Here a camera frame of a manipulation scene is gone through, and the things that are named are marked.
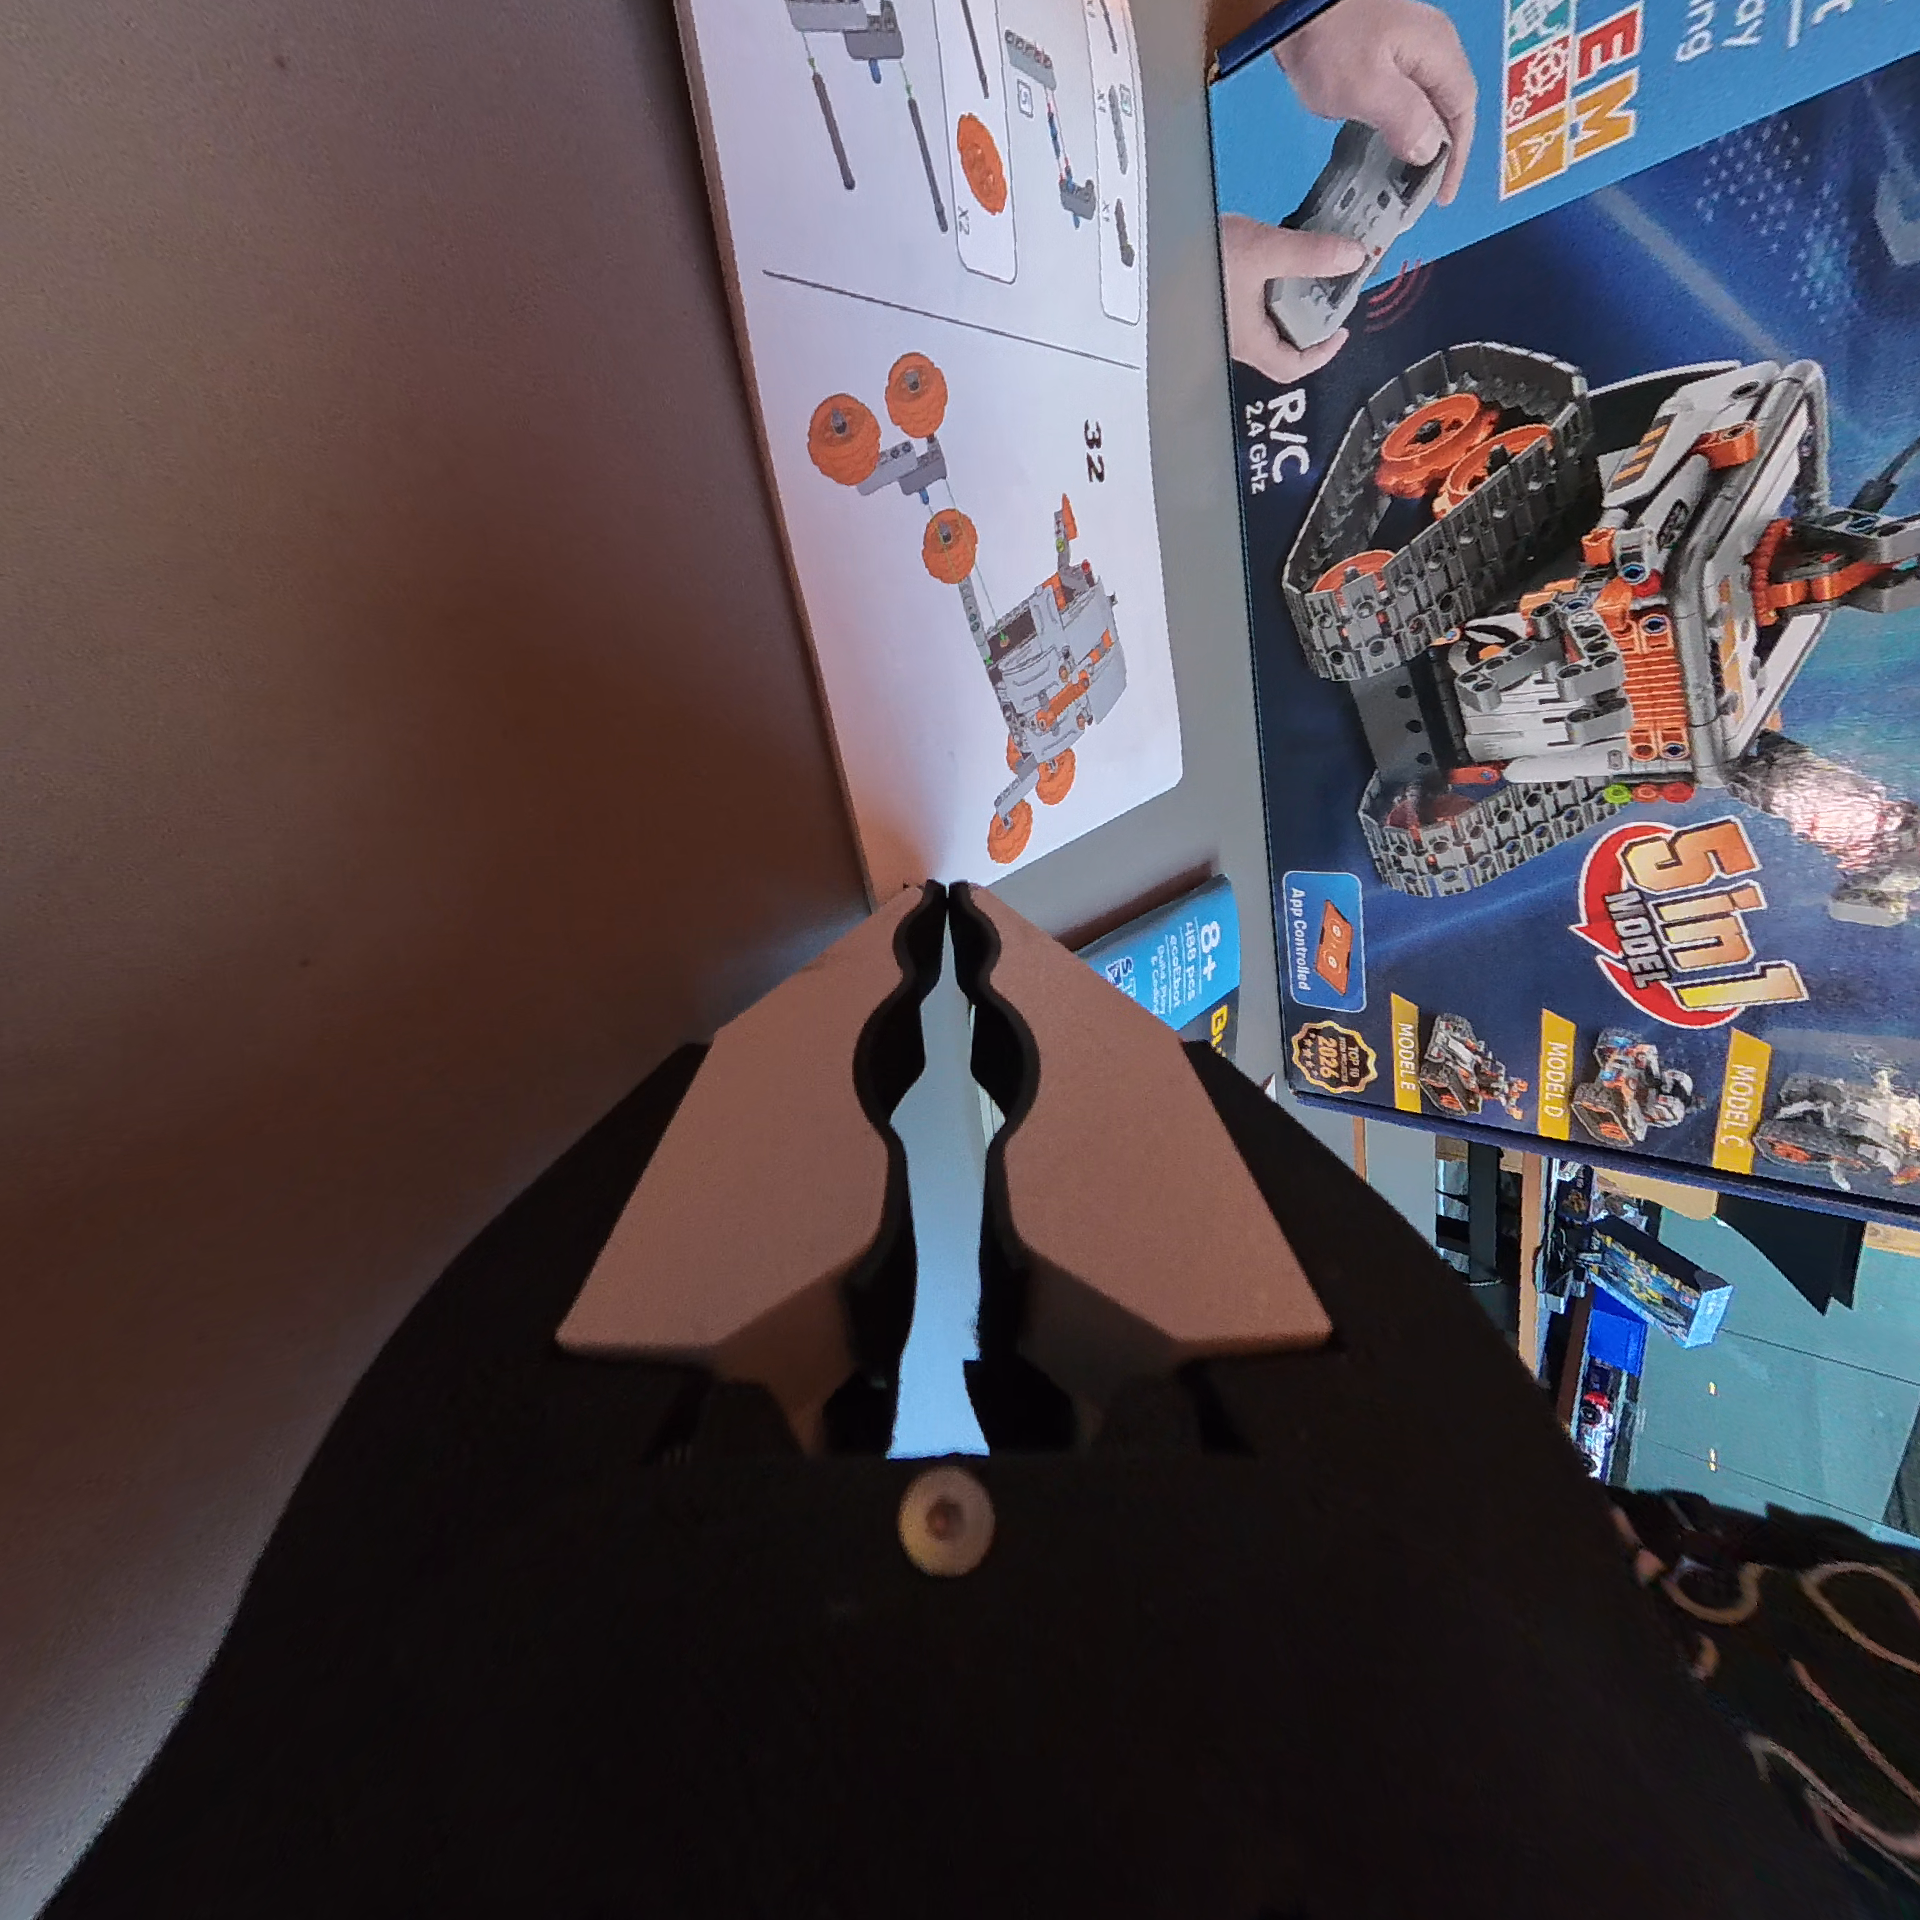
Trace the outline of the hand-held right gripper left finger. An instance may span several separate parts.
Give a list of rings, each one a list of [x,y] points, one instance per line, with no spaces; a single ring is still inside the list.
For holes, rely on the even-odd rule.
[[[895,1114],[946,924],[946,889],[908,885],[715,1034],[561,1347],[756,1384],[806,1445],[891,1449],[918,1266]]]

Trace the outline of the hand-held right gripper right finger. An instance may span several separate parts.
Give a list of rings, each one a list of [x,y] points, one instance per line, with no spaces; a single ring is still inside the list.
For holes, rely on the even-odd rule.
[[[971,882],[948,889],[972,1079],[993,1103],[972,1411],[1071,1451],[1195,1363],[1316,1351],[1332,1320],[1176,1032]]]

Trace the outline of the blue robot kit box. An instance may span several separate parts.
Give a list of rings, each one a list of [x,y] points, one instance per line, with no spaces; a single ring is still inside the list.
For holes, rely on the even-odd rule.
[[[1208,90],[1284,1077],[1914,1229],[1919,7],[1435,12]]]

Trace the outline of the blue cover booklet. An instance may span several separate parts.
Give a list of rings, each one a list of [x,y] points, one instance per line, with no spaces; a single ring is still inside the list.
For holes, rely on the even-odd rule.
[[[1078,948],[1081,959],[1192,1043],[1237,1053],[1241,921],[1234,885],[1211,875]],[[978,1356],[981,1212],[989,1148],[1003,1124],[971,1068],[974,1014],[950,948],[922,1010],[926,1066],[895,1114],[915,1208],[918,1290],[900,1360],[888,1451],[897,1458],[983,1453],[969,1398]]]

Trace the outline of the dark patterned cloth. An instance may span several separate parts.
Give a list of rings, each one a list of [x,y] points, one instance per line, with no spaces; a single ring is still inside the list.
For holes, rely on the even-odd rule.
[[[1917,1548],[1777,1503],[1752,1514],[1625,1487],[1609,1500],[1692,1677],[1846,1867],[1846,1916],[1917,1916]]]

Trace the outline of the open instruction booklet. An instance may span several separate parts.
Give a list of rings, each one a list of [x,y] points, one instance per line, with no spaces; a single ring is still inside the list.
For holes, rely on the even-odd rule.
[[[871,888],[1178,783],[1125,2],[679,3]]]

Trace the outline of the small blue box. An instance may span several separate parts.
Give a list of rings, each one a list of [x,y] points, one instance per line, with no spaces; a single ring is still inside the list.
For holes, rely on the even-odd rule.
[[[1689,1350],[1716,1339],[1734,1295],[1724,1275],[1614,1213],[1589,1221],[1580,1269],[1597,1290]]]

